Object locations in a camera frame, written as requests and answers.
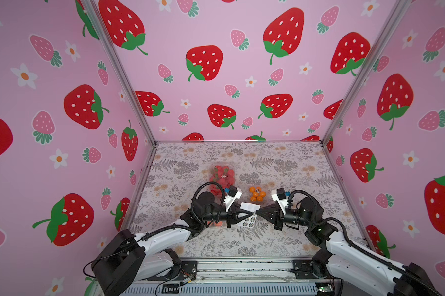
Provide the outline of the white sticker sheet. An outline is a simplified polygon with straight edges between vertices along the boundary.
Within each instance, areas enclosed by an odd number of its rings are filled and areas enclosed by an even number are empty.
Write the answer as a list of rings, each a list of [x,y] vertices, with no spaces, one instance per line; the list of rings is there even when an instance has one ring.
[[[254,203],[242,202],[240,208],[247,211],[247,213],[240,214],[241,217],[245,218],[238,225],[242,228],[254,228],[257,220],[256,211],[259,210],[261,206]]]

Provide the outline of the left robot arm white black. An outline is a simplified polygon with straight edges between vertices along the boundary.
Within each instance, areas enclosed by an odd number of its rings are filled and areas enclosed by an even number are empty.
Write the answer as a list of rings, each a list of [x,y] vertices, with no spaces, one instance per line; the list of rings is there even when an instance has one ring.
[[[217,204],[211,192],[196,193],[174,223],[148,233],[120,231],[91,263],[104,295],[119,296],[136,281],[176,271],[181,261],[171,246],[195,238],[213,222],[224,220],[231,227],[252,217],[253,212],[236,203],[240,195],[240,190],[231,189]]]

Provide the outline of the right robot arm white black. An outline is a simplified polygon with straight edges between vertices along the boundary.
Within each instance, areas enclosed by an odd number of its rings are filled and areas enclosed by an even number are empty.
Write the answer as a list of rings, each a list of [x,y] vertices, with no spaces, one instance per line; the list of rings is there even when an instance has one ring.
[[[336,218],[324,218],[320,203],[306,191],[276,189],[272,198],[274,204],[256,214],[276,230],[305,227],[305,237],[320,248],[312,259],[316,277],[332,275],[372,296],[440,294],[420,266],[392,261],[351,240],[345,225]]]

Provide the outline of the clear large peach box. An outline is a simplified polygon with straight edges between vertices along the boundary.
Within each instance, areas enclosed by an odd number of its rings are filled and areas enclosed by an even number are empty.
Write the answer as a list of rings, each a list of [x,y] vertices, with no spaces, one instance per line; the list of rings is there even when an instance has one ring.
[[[206,222],[206,227],[207,228],[224,228],[224,227],[226,227],[226,222],[223,220],[220,220],[218,222],[210,221],[210,222]]]

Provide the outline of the clear orange kumquat box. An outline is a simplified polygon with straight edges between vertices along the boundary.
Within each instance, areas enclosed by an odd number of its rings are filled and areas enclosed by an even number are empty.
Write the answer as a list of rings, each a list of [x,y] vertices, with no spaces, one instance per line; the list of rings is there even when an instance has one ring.
[[[267,199],[267,190],[261,186],[249,188],[249,201],[251,203],[262,203]]]

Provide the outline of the clear strawberry box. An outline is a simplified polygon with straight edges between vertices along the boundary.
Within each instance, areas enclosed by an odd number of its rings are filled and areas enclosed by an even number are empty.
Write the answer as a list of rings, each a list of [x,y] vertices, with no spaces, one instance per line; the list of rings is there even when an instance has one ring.
[[[223,189],[229,189],[235,185],[235,171],[228,165],[213,165],[210,169],[210,182],[218,183]]]

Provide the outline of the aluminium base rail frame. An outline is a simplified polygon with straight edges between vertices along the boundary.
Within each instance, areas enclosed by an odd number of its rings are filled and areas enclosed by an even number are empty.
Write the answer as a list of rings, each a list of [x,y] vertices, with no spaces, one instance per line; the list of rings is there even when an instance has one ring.
[[[294,260],[309,257],[188,257],[198,262],[197,276],[189,281],[136,281],[120,296],[360,296],[361,292],[341,279],[296,279],[290,269]],[[89,296],[105,296],[91,270]]]

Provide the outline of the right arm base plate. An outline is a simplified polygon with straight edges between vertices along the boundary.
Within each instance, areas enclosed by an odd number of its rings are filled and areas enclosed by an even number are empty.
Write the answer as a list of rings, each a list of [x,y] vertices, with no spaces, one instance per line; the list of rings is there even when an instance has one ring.
[[[296,279],[310,280],[337,280],[327,269],[327,260],[294,260],[290,273],[293,273]]]

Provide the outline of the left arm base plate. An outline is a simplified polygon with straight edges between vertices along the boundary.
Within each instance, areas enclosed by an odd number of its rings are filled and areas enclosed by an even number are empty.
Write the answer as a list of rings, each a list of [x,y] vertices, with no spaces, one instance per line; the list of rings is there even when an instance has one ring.
[[[150,277],[148,281],[185,281],[194,280],[197,276],[198,262],[194,260],[184,260],[182,263],[171,267],[161,275]]]

